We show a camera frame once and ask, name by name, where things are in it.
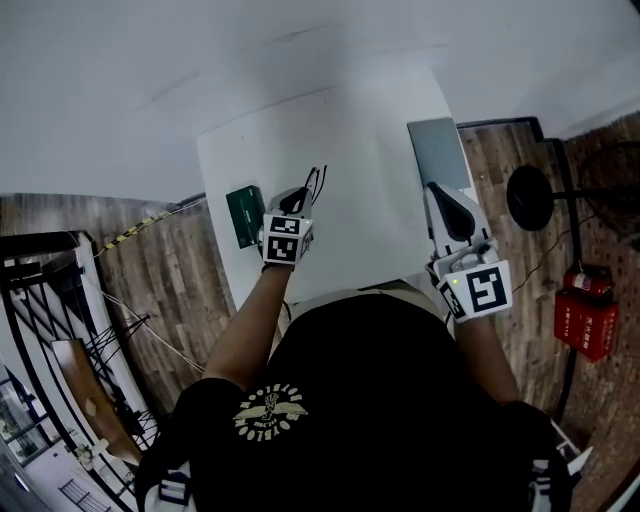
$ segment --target red fire extinguisher box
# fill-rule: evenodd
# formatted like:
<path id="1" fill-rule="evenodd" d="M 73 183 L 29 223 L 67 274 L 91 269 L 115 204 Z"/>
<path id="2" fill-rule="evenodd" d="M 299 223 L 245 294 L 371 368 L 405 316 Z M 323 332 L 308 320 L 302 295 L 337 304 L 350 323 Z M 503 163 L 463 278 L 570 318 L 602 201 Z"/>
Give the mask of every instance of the red fire extinguisher box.
<path id="1" fill-rule="evenodd" d="M 553 334 L 592 362 L 612 350 L 618 304 L 599 302 L 567 289 L 556 293 Z"/>

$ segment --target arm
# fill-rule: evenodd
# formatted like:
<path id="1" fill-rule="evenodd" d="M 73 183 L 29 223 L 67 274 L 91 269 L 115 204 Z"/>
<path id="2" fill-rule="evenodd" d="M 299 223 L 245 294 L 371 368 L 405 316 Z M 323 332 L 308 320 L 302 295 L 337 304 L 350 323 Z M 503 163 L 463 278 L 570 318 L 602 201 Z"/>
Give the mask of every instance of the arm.
<path id="1" fill-rule="evenodd" d="M 293 267 L 267 268 L 216 341 L 202 378 L 218 377 L 247 391 L 267 364 Z"/>
<path id="2" fill-rule="evenodd" d="M 500 404 L 517 401 L 518 384 L 489 317 L 456 324 L 455 336 L 473 380 Z"/>

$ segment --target black t-shirt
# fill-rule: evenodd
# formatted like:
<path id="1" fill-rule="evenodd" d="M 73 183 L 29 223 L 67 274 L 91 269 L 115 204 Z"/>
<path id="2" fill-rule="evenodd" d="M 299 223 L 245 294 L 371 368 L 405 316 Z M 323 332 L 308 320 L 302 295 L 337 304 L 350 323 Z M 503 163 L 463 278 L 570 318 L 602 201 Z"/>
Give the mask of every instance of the black t-shirt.
<path id="1" fill-rule="evenodd" d="M 189 461 L 198 510 L 531 510 L 536 460 L 553 510 L 568 509 L 549 419 L 491 400 L 439 319 L 365 295 L 295 320 L 250 392 L 221 379 L 184 391 L 136 494 L 143 510 L 149 489 Z"/>

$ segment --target green box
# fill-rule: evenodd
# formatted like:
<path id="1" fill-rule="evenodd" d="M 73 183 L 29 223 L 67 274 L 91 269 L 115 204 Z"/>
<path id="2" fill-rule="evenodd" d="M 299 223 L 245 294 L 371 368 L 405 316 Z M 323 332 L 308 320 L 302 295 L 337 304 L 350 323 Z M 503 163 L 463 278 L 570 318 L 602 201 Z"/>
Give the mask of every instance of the green box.
<path id="1" fill-rule="evenodd" d="M 264 215 L 264 202 L 260 189 L 250 185 L 231 192 L 227 194 L 227 205 L 240 249 L 256 245 Z"/>

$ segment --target white table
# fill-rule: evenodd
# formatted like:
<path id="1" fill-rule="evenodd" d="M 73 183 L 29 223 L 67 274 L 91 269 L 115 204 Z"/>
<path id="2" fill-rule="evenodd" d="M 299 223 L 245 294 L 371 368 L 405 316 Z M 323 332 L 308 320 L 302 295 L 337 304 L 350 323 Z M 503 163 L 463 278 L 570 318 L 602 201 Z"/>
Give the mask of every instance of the white table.
<path id="1" fill-rule="evenodd" d="M 211 219 L 237 307 L 262 267 L 239 249 L 226 194 L 257 185 L 265 206 L 328 165 L 313 207 L 315 240 L 286 299 L 298 302 L 424 271 L 428 238 L 422 184 L 407 123 L 450 117 L 429 70 L 350 82 L 237 119 L 197 140 Z"/>

